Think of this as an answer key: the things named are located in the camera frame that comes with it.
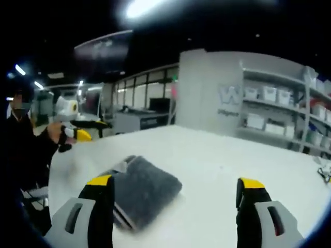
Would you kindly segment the person's left hand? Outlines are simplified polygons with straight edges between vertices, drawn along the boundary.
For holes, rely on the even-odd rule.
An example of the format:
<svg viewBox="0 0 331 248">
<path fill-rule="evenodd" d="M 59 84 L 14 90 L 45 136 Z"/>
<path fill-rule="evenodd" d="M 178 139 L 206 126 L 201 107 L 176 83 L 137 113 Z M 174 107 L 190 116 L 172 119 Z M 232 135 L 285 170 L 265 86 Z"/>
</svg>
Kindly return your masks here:
<svg viewBox="0 0 331 248">
<path fill-rule="evenodd" d="M 56 144 L 58 144 L 61 133 L 62 133 L 62 123 L 61 122 L 53 122 L 48 124 L 47 132 L 49 138 Z"/>
</svg>

